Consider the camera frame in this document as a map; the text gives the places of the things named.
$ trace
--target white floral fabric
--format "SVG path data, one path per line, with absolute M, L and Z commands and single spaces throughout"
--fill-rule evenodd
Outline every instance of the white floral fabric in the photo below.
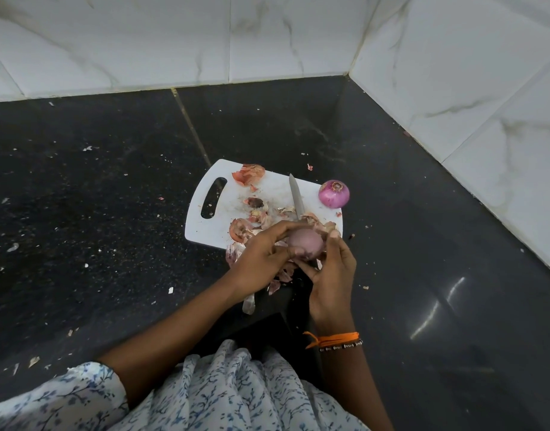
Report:
M 88 362 L 0 403 L 0 430 L 366 430 L 355 416 L 301 381 L 276 351 L 263 362 L 224 341 L 190 355 L 131 413 L 107 366 Z

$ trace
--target black granite floor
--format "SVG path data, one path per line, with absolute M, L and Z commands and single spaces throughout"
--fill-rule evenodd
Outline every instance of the black granite floor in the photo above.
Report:
M 183 237 L 221 158 L 349 185 L 353 311 L 397 430 L 550 429 L 550 271 L 343 77 L 0 103 L 0 400 L 227 269 Z

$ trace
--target cutting board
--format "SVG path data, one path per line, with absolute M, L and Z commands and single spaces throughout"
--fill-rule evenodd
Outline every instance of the cutting board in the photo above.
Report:
M 242 164 L 229 160 L 220 159 L 209 168 L 203 176 L 195 193 L 191 198 L 189 209 L 187 210 L 187 219 L 185 220 L 185 238 L 191 242 L 214 246 L 216 248 L 227 248 L 233 243 L 229 236 L 229 225 L 233 219 L 247 218 L 250 208 L 243 204 L 243 200 L 250 196 L 256 196 L 269 203 L 270 213 L 277 207 L 293 206 L 293 196 L 289 187 L 289 176 L 266 171 L 264 177 L 255 185 L 258 190 L 251 192 L 249 187 L 243 187 L 237 184 L 231 175 L 241 169 Z M 201 209 L 207 196 L 207 192 L 214 184 L 217 178 L 223 177 L 227 184 L 223 188 L 215 214 L 211 218 L 201 217 Z M 337 217 L 336 214 L 341 209 L 329 209 L 323 206 L 319 200 L 319 183 L 297 179 L 305 211 L 313 212 L 324 224 L 333 221 L 337 224 L 337 230 L 343 233 L 343 217 Z M 293 213 L 289 215 L 289 220 L 297 220 Z

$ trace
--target hand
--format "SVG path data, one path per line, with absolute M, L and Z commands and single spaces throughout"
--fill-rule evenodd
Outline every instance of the hand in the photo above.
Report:
M 301 260 L 295 263 L 313 281 L 309 312 L 320 336 L 354 331 L 351 289 L 357 261 L 347 244 L 333 230 L 327 238 L 327 258 L 321 271 Z
M 286 261 L 302 256 L 303 248 L 275 246 L 275 242 L 300 228 L 309 227 L 305 222 L 280 221 L 252 237 L 245 251 L 224 278 L 234 288 L 236 302 L 263 289 L 275 278 Z

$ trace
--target onion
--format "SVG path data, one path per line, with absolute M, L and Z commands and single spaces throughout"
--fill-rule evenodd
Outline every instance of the onion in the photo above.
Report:
M 303 248 L 305 250 L 304 258 L 307 260 L 313 260 L 320 255 L 325 246 L 319 233 L 310 228 L 303 228 L 291 232 L 287 244 L 289 246 L 295 246 L 296 248 Z
M 339 180 L 329 180 L 319 188 L 319 199 L 330 209 L 340 209 L 349 201 L 349 188 Z

